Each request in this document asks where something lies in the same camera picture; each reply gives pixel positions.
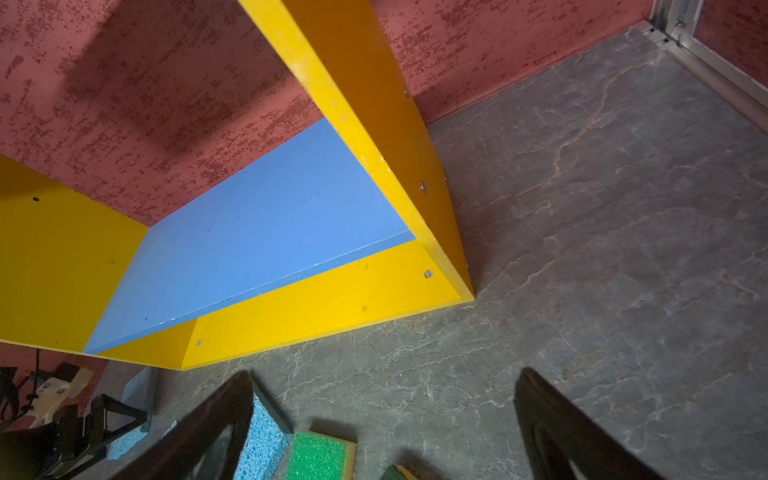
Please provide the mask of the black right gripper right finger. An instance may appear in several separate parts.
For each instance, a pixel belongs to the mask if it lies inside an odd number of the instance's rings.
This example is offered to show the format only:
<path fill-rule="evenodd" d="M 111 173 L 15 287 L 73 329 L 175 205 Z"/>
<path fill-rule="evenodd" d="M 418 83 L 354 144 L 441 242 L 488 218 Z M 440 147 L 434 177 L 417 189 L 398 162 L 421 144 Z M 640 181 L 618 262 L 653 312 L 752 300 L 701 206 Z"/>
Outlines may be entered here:
<path fill-rule="evenodd" d="M 514 406 L 535 479 L 659 479 L 537 371 L 521 370 Z"/>

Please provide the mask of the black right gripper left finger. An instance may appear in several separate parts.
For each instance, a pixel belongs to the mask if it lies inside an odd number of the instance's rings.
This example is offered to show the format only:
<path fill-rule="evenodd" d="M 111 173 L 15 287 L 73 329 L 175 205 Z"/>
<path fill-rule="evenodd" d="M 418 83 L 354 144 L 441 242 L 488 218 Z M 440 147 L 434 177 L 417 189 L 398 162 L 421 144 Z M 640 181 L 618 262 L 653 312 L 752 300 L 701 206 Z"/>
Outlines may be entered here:
<path fill-rule="evenodd" d="M 232 479 L 254 411 L 253 381 L 240 371 L 116 479 Z"/>

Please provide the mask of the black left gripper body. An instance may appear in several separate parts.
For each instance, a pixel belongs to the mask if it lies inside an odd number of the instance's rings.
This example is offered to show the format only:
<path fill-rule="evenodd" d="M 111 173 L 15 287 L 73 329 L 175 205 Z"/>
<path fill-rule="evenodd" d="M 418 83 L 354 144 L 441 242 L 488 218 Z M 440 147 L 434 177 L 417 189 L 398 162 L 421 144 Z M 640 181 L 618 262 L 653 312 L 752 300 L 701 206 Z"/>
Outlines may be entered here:
<path fill-rule="evenodd" d="M 66 417 L 44 426 L 1 433 L 2 479 L 73 479 L 89 467 L 80 464 L 83 418 Z"/>

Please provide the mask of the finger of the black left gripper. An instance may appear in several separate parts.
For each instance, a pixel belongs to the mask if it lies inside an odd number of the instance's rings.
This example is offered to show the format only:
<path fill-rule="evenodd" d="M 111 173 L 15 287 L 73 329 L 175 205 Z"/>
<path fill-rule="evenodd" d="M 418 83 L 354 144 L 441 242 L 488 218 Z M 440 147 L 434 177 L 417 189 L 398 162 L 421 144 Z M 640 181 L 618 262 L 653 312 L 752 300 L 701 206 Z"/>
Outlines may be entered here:
<path fill-rule="evenodd" d="M 108 417 L 115 414 L 130 419 L 128 423 L 116 429 L 108 427 Z M 101 394 L 91 401 L 88 414 L 88 441 L 90 447 L 106 447 L 113 441 L 143 426 L 148 420 L 144 410 L 126 405 L 113 397 Z"/>

